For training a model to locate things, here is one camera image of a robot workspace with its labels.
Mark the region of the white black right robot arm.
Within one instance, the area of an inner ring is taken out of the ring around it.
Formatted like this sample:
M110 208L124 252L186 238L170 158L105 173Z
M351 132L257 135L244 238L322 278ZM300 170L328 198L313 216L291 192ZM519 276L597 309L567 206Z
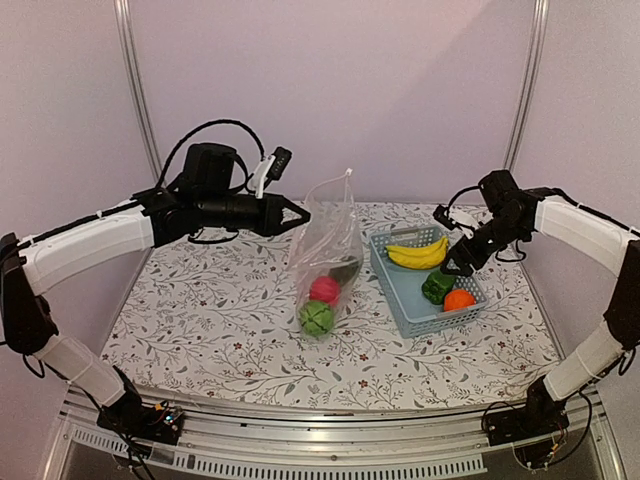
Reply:
M524 435L537 436L569 397L605 378L638 347L639 232L558 187L521 188L508 170L490 172L474 189L488 210L487 220L456 214L451 204L435 210L437 222L462 233L447 253L444 273L469 277L506 247L542 237L549 252L564 257L552 269L559 279L537 276L541 292L560 287L572 303L587 300L602 312L593 332L529 387L516 422ZM588 300L599 286L604 293Z

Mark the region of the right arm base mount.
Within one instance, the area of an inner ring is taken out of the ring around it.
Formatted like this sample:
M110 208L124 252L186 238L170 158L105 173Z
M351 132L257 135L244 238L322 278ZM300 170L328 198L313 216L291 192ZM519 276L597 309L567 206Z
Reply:
M484 414L481 428L491 446L559 432L569 426L566 403L554 401L545 388L533 389L522 407Z

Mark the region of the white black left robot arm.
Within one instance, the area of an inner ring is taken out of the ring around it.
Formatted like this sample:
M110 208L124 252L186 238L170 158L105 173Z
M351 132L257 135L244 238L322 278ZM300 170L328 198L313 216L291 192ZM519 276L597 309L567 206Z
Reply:
M89 391L128 434L148 412L124 381L262 405L406 410L471 403L473 342L401 336L360 235L349 176L302 206L233 185L237 155L192 161L54 235L14 243L2 269L8 345ZM73 338L45 294L79 273L150 256L101 354Z

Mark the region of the green toy cabbage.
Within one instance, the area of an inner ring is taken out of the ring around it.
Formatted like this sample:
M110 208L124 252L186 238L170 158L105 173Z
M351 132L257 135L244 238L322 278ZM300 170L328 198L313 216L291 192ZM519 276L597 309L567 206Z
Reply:
M309 300L299 309L298 320L304 333L319 338L333 329L334 312L326 302Z

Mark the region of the orange green toy mango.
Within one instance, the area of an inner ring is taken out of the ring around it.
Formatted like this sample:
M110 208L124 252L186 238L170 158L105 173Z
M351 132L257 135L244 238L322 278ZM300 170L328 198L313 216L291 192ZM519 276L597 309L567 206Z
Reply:
M362 260L355 256L343 258L344 263L329 270L328 276L337 282L340 287L345 287L354 280L361 269Z

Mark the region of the clear zip top bag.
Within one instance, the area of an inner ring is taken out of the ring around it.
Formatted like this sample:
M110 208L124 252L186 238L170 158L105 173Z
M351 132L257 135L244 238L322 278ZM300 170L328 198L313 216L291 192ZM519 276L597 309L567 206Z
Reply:
M294 314L300 329L298 311L310 300L312 282L320 276L328 276L331 268L343 264L343 258L350 255L361 259L363 266L364 247L352 191L352 175L353 170L346 169L341 176L312 188L304 200L304 208L311 213L311 219L294 233L288 263L295 286ZM311 337L301 329L306 337L323 340L331 334L351 300L358 276L341 287L339 303L331 306L333 329L319 338Z

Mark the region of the red toy apple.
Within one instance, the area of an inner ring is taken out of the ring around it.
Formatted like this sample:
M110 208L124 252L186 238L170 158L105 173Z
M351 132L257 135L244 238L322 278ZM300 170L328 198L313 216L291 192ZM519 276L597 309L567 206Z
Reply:
M321 301L335 307L340 300L341 286L330 276L316 278L309 289L309 299Z

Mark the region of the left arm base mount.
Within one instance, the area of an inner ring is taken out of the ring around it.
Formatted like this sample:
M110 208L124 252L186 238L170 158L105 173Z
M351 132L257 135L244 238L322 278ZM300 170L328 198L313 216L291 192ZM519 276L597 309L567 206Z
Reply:
M177 445L184 425L184 411L167 400L146 406L128 377L115 367L124 385L124 395L112 406L102 407L97 418L101 428L167 445Z

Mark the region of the blue perforated plastic basket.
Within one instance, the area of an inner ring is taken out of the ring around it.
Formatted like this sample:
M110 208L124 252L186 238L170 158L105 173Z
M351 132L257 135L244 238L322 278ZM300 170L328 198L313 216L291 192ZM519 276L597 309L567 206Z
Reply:
M480 284L474 277L458 277L453 287L470 293L475 303L467 308L445 311L422 294L422 284L430 272L412 270L395 264L388 256L388 245L428 246L445 233L437 225L380 231L369 237L370 261L381 285L400 335L413 338L464 325L479 315L488 304Z

